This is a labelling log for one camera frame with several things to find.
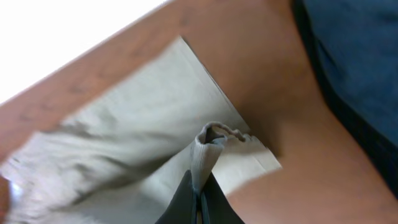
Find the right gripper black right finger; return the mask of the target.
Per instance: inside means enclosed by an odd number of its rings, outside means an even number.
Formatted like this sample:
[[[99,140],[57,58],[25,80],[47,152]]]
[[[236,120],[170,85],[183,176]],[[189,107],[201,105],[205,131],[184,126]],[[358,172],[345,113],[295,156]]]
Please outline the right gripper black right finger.
[[[203,224],[244,224],[212,173],[201,191],[200,201]]]

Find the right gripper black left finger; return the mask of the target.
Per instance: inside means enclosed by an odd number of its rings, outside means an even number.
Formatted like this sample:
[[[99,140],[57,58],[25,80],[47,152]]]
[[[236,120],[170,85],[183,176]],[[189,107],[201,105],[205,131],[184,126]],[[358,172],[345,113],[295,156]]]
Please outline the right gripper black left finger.
[[[196,224],[197,195],[192,185],[192,175],[189,170],[183,178],[166,211],[155,224]]]

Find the khaki beige trousers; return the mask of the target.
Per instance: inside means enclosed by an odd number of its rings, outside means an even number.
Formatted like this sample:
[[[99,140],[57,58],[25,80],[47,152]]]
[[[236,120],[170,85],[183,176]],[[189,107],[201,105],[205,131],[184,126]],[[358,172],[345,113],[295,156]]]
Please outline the khaki beige trousers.
[[[184,173],[223,193],[280,164],[183,39],[104,95],[37,132],[1,166],[6,223],[154,223]]]

